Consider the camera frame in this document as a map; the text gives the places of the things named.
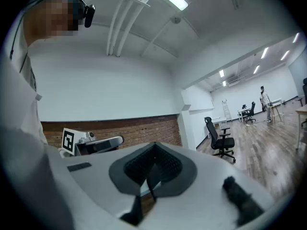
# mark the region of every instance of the brick wall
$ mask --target brick wall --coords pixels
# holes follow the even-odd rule
[[[144,142],[160,141],[182,146],[176,115],[91,122],[42,122],[48,144],[61,147],[63,128],[92,131],[98,139],[122,135],[126,148]]]

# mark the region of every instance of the white shirt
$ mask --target white shirt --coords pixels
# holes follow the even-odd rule
[[[7,81],[9,83],[7,86],[4,86],[5,89],[8,90],[6,93],[10,93],[10,95],[5,95],[4,101],[5,106],[4,110],[6,110],[5,114],[0,115],[8,115],[8,117],[1,116],[2,119],[12,122],[11,124],[15,124],[13,127],[21,129],[25,133],[30,133],[35,136],[37,139],[41,140],[43,143],[47,144],[46,137],[43,133],[43,127],[40,123],[38,112],[37,112],[37,101],[39,101],[42,97],[36,93],[37,85],[35,81],[34,73],[32,72],[31,60],[27,55],[28,46],[24,37],[24,27],[23,20],[20,23],[20,26],[17,31],[15,43],[14,43],[14,52],[12,56],[12,61],[10,62],[9,56],[12,48],[13,39],[15,36],[15,32],[17,30],[18,23],[21,19],[22,12],[15,19],[4,43],[4,48],[1,52],[1,57],[7,57],[8,60],[2,59],[1,64],[5,65],[3,69],[3,74],[6,76]]]
[[[260,95],[260,99],[261,102],[264,102],[264,104],[270,104],[270,100],[269,100],[269,96],[266,93],[266,91],[264,91],[261,95]]]

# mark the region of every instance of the wooden floor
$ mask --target wooden floor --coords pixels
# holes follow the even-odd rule
[[[257,114],[256,123],[246,126],[238,120],[227,122],[235,140],[233,148],[236,158],[235,167],[265,186],[276,199],[295,191],[306,169],[307,146],[301,142],[296,147],[297,115],[295,110],[301,105],[289,101],[284,105],[284,122],[275,118],[275,123],[267,123],[266,113]],[[301,134],[306,142],[306,135]],[[199,152],[214,154],[211,139],[198,147]],[[221,158],[232,164],[232,159]]]

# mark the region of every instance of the white pipe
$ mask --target white pipe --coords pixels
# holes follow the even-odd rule
[[[143,7],[144,7],[144,5],[139,4],[136,7],[134,13],[132,14],[132,16],[131,16],[128,24],[127,24],[127,27],[125,29],[124,35],[123,35],[123,37],[120,40],[120,43],[119,43],[119,46],[118,46],[118,49],[117,49],[117,54],[116,54],[117,57],[120,57],[120,53],[121,53],[121,50],[123,49],[123,46],[124,46],[124,43],[125,43],[125,41],[127,39],[128,33],[129,33],[133,23],[135,22],[136,18],[138,17],[140,12],[142,11]]]
[[[109,35],[107,36],[107,45],[106,45],[106,55],[109,55],[109,48],[110,48],[110,41],[111,41],[111,35],[112,35],[112,31],[113,31],[113,26],[114,26],[114,22],[115,19],[117,17],[117,13],[119,11],[119,8],[121,6],[121,4],[123,3],[123,0],[119,0],[117,7],[115,8],[113,17],[112,17],[112,21],[111,21],[111,25],[110,25],[110,30],[109,30]]]
[[[170,20],[168,20],[163,26],[162,28],[158,31],[158,33],[154,36],[154,38],[149,42],[149,44],[147,45],[147,47],[143,50],[143,52],[141,52],[140,56],[142,57],[146,51],[148,50],[149,46],[157,39],[157,37],[161,34],[161,32],[164,30],[164,28],[166,28],[166,26],[168,25],[168,23],[170,22]]]
[[[112,43],[111,43],[111,47],[110,47],[110,55],[113,55],[113,50],[114,50],[114,46],[115,46],[115,43],[116,43],[116,39],[117,39],[119,30],[121,28],[121,25],[124,22],[124,19],[126,18],[128,10],[130,9],[132,4],[133,4],[133,1],[129,0],[129,2],[127,3],[127,6],[125,7],[125,10],[121,14],[120,19],[117,21],[117,24],[115,26],[115,32],[114,32],[113,37],[112,37]]]

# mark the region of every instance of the standing person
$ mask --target standing person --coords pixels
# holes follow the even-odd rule
[[[1,69],[7,76],[6,82],[12,86],[8,87],[12,94],[5,95],[7,99],[3,110],[6,114],[1,116],[4,126],[21,129],[47,144],[37,111],[37,101],[42,96],[36,93],[37,83],[28,48],[39,39],[77,31],[84,18],[85,27],[89,27],[93,11],[94,6],[87,6],[83,0],[34,0],[21,11],[1,52],[2,58],[7,57],[11,61]],[[90,23],[87,23],[88,17],[91,17]]]
[[[262,106],[265,106],[267,109],[267,122],[270,123],[271,120],[271,101],[269,99],[268,94],[266,93],[266,91],[264,91],[264,87],[261,86],[261,96],[260,96],[260,101]]]

